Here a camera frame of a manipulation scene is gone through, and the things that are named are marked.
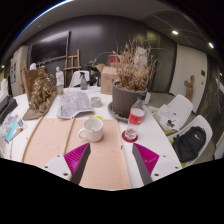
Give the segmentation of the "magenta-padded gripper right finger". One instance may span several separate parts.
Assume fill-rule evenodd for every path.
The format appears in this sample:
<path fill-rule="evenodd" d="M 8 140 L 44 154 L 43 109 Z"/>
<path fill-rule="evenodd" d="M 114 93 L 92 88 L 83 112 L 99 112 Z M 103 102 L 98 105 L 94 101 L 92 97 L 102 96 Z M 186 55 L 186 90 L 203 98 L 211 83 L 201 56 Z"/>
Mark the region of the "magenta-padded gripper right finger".
<path fill-rule="evenodd" d="M 182 169 L 169 155 L 157 154 L 137 143 L 132 146 L 132 154 L 136 164 L 132 176 L 135 186 L 146 186 Z"/>

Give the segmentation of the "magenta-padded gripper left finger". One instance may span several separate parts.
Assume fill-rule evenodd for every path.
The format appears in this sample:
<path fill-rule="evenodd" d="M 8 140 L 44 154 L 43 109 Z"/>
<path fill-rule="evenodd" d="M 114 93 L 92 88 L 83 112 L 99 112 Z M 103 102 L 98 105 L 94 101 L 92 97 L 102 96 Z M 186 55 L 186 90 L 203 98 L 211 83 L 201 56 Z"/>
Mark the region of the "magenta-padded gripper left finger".
<path fill-rule="evenodd" d="M 90 144 L 85 143 L 65 155 L 54 156 L 42 169 L 78 185 L 90 153 Z"/>

